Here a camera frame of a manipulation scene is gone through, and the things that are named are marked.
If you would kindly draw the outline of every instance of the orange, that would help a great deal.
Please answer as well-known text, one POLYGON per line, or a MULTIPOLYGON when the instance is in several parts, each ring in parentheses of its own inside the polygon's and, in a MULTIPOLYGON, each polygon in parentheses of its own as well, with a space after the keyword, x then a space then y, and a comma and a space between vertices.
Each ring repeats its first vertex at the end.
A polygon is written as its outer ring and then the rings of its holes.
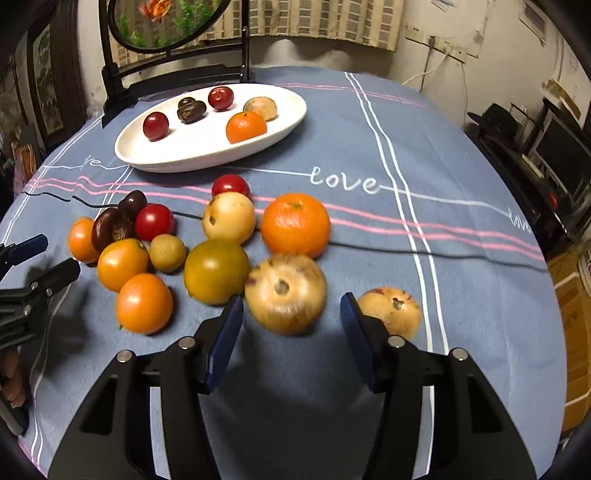
POLYGON ((319 257, 330 238, 324 205, 305 193, 288 193, 270 204, 261 219, 261 235, 275 253, 319 257))
POLYGON ((232 144, 267 133, 267 122, 256 112, 240 112, 232 115, 226 124, 226 136, 232 144))

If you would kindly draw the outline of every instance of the tomato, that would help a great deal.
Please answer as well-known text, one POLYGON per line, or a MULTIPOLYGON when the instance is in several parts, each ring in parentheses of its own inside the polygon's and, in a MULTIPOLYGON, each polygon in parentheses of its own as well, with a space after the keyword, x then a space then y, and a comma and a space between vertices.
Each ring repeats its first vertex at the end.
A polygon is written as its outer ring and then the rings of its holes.
POLYGON ((234 103, 234 92, 230 87, 215 87, 209 92, 207 101, 216 110, 225 110, 234 103))
POLYGON ((117 295, 119 324, 133 333, 151 335, 162 329, 173 314, 173 296, 156 275, 140 273, 130 278, 117 295))
POLYGON ((148 251, 142 242, 135 238, 119 240, 100 254, 99 280, 105 288, 119 291, 130 278, 148 271, 148 263, 148 251))
POLYGON ((219 195, 224 192, 238 192, 242 193, 245 197, 250 197, 251 189, 248 183, 238 175, 232 175, 228 173, 222 175, 212 185, 212 197, 219 195))
POLYGON ((72 256, 82 263, 94 263, 100 253, 92 246, 94 221, 88 217, 78 218, 68 235, 68 247, 72 256))
POLYGON ((234 240, 207 240, 189 253, 184 284, 194 299, 221 305, 242 294, 250 270, 246 252, 234 240))
POLYGON ((147 204, 135 221, 135 234, 140 240, 151 242, 156 236, 171 233, 174 216, 170 209, 159 203, 147 204))
POLYGON ((145 118, 143 130, 151 141, 160 140, 168 133, 168 118, 162 112, 152 112, 145 118))

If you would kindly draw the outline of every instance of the electrical wire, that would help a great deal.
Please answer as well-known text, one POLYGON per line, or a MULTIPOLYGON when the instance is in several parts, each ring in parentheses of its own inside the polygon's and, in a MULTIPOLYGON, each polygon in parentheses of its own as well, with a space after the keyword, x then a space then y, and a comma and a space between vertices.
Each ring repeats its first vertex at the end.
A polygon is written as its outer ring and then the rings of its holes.
POLYGON ((419 73, 418 75, 414 75, 412 77, 410 77, 406 82, 404 82, 402 84, 402 86, 405 86, 407 83, 412 82, 414 79, 418 79, 419 77, 425 76, 425 75, 430 75, 432 73, 434 73, 435 71, 437 71, 437 69, 443 65, 443 62, 449 57, 449 53, 446 53, 446 55, 441 59, 441 61, 437 64, 437 66, 433 69, 433 70, 429 70, 428 72, 422 72, 419 73))
POLYGON ((464 108, 464 127, 466 127, 466 117, 468 116, 468 83, 466 81, 466 69, 464 68, 464 64, 460 62, 460 66, 462 67, 462 75, 464 77, 464 90, 466 91, 466 108, 464 108))

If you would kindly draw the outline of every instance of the screw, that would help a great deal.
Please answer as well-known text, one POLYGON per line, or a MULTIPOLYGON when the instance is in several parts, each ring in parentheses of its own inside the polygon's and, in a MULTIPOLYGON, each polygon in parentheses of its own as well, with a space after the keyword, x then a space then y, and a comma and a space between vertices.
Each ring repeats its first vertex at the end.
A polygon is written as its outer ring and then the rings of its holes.
POLYGON ((405 343, 406 341, 404 340, 404 338, 398 335, 392 335, 388 338, 388 345, 394 348, 401 348, 404 346, 405 343))
POLYGON ((129 362, 131 360, 131 358, 133 357, 133 355, 134 354, 129 350, 121 350, 117 354, 117 361, 124 364, 125 362, 129 362))
POLYGON ((467 360, 469 356, 468 352, 466 352, 463 348, 454 348, 452 350, 452 355, 460 362, 467 360))
POLYGON ((183 350, 188 350, 195 346, 195 339, 193 337, 183 337, 178 341, 178 346, 183 350))

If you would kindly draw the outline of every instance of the blue tablecloth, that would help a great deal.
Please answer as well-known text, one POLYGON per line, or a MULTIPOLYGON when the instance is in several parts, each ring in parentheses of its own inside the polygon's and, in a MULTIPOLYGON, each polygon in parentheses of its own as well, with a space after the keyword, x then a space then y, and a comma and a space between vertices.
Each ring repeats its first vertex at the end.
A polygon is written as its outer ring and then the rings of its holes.
MULTIPOLYGON (((21 286, 30 270, 67 258, 73 221, 95 217, 101 205, 133 189, 189 214, 176 217, 189 247, 204 240, 190 215, 202 211, 222 173, 244 176, 260 210, 289 191, 312 194, 327 206, 337 244, 319 259, 329 282, 327 308, 306 338, 273 335, 247 313, 225 379, 202 398, 222 478, 362 475, 383 398, 359 379, 338 305, 347 291, 360 296, 383 285, 400 286, 421 304, 419 348, 447 353, 462 346, 473 355, 541 475, 563 416, 564 338, 544 259, 501 179, 428 99, 398 84, 302 67, 257 70, 256 80, 296 91, 308 113, 285 140, 224 167, 159 175, 122 164, 113 153, 115 139, 156 101, 140 102, 105 129, 98 119, 89 121, 45 161, 2 221, 4 243, 44 233, 50 244, 44 255, 14 268, 3 287, 21 286)), ((253 265, 268 255, 258 236, 247 251, 253 265)), ((174 292, 176 315, 159 335, 119 331, 115 294, 99 284, 95 269, 83 267, 80 279, 53 301, 43 341, 23 347, 34 410, 21 446, 43 472, 118 351, 160 351, 219 314, 188 297, 182 275, 163 277, 174 292)), ((416 476, 428 468, 432 401, 426 391, 416 476)), ((157 395, 152 409, 157 413, 157 395)), ((155 416, 155 463, 167 476, 159 429, 155 416)))

